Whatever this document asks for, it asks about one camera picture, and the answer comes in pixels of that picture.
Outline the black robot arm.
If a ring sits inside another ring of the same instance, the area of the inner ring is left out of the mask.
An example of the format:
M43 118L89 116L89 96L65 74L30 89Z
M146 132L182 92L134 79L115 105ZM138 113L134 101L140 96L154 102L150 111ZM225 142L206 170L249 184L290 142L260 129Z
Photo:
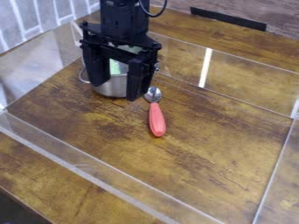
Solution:
M128 65L125 98L134 101L149 88L161 44L146 36L149 0L98 0L99 23L83 21L79 49L90 85L111 78L109 61Z

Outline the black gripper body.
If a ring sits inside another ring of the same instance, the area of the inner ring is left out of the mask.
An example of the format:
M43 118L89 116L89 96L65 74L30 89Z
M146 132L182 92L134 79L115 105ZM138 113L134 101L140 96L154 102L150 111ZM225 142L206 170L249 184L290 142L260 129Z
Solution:
M82 31L78 42L85 65L90 65L99 59L101 46L106 49L103 56L111 56L111 59L121 63L126 63L133 55L140 53L145 56L145 62L153 65L157 63L157 51L161 49L161 44L146 36L146 20L114 20L103 21L101 24L82 21L78 28Z

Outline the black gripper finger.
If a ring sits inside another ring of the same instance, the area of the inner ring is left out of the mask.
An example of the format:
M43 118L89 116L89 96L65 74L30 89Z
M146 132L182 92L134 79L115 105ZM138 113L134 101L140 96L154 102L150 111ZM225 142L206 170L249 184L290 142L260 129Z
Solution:
M126 65L125 98L132 102L146 93L154 74L154 63L146 57L134 57Z
M81 48L87 81L93 87L97 87L109 80L107 58L102 56L98 48L89 45L83 45Z

